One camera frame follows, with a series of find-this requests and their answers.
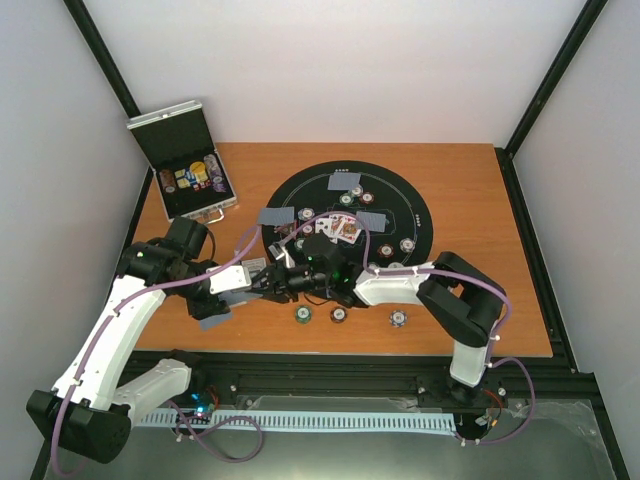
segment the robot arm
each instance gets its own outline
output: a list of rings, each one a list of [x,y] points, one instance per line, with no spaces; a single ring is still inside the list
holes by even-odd
[[[450,375],[463,386],[459,400],[465,400],[466,390],[480,383],[503,303],[493,293],[460,278],[479,280],[504,294],[497,283],[452,252],[407,270],[369,271],[347,262],[324,234],[308,237],[302,249],[309,264],[288,268],[283,260],[276,261],[256,279],[259,285],[253,291],[282,303],[297,301],[299,292],[320,291],[347,308],[383,303],[424,305],[454,340]],[[282,259],[288,257],[284,250]],[[458,286],[462,287],[459,295],[454,293]]]
[[[195,318],[222,313],[228,307],[214,293],[249,287],[248,272],[232,267],[214,276],[215,281],[149,291],[122,308],[119,305],[151,285],[185,280],[215,269],[211,261],[193,261],[206,236],[205,226],[176,218],[165,237],[136,243],[123,253],[107,304],[80,352],[51,391],[36,390],[27,402],[27,412],[45,438],[52,437],[63,399],[73,387],[59,445],[107,463],[122,450],[129,431],[145,415],[189,388],[191,368],[177,359],[161,360],[130,383],[120,388],[117,385],[142,330],[168,295],[184,297]],[[113,318],[105,326],[109,317]],[[78,376],[88,349],[90,356]]]

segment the wooden table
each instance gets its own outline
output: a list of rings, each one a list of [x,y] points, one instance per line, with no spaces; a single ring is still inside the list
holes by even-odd
[[[406,178],[425,199],[434,225],[430,259],[456,252],[501,284],[514,314],[501,332],[498,355],[551,356],[522,245],[492,145],[471,144],[220,144],[220,155],[236,188],[239,204],[212,225],[216,260],[231,258],[240,235],[254,225],[260,208],[294,173],[331,160],[362,160]],[[166,233],[169,224],[157,187],[151,186],[135,240]],[[210,254],[204,249],[203,258]],[[265,256],[259,242],[247,258]],[[201,351],[449,355],[453,342],[426,308],[380,305],[351,309],[334,324],[334,304],[313,306],[307,325],[294,319],[297,304],[256,300],[233,309],[234,317],[202,332],[187,315],[185,301],[170,297],[143,331],[137,348]],[[389,314],[409,314],[403,328]]]

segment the gray floor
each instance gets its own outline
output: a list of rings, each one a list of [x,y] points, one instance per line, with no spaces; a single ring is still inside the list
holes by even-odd
[[[500,446],[462,448],[452,437],[422,434],[266,433],[262,452],[245,464],[227,464],[195,442],[176,443],[167,429],[131,433],[109,465],[90,463],[76,479],[613,479],[586,403],[545,402],[527,431]],[[521,418],[506,411],[491,437]],[[248,453],[251,432],[216,432],[208,442],[233,456]],[[72,460],[64,455],[65,464]]]

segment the case lid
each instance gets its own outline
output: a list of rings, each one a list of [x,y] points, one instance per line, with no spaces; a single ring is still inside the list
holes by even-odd
[[[134,117],[127,128],[154,170],[185,155],[215,151],[202,104],[197,100]]]

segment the white backdrop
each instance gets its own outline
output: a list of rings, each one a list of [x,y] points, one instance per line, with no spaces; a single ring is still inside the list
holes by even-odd
[[[25,411],[95,323],[146,171],[62,1],[0,15],[0,478],[29,478],[42,435]]]
[[[87,0],[143,111],[216,141],[504,146],[584,0]]]
[[[609,2],[515,159],[583,371],[640,478],[640,4]]]

